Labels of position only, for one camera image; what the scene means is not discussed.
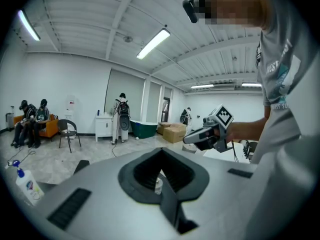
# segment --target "hand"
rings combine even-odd
[[[233,123],[229,125],[229,127],[226,129],[226,143],[231,142],[234,139],[234,127]],[[219,129],[215,128],[214,129],[214,135],[215,136],[220,136],[220,131]]]

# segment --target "ceiling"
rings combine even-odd
[[[191,92],[191,85],[232,83],[240,90],[242,82],[255,82],[261,30],[192,24],[182,1],[30,0],[24,10],[41,40],[35,41],[18,19],[12,29],[27,53],[98,58],[145,72],[186,92]],[[143,60],[137,59],[141,48],[165,25],[170,37]],[[132,42],[124,41],[127,36]]]

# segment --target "green bathtub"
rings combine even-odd
[[[158,123],[157,122],[140,122],[130,120],[133,135],[140,139],[150,138],[156,134]]]

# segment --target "white cabinet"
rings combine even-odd
[[[112,116],[96,115],[95,116],[95,141],[98,137],[112,137]]]

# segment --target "orange sofa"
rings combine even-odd
[[[16,125],[17,122],[20,122],[23,118],[23,115],[15,116],[13,118],[13,123]],[[46,137],[46,138],[52,138],[54,135],[58,133],[58,119],[55,119],[54,114],[50,114],[50,122],[47,122],[45,124],[46,131],[40,130],[39,136]]]

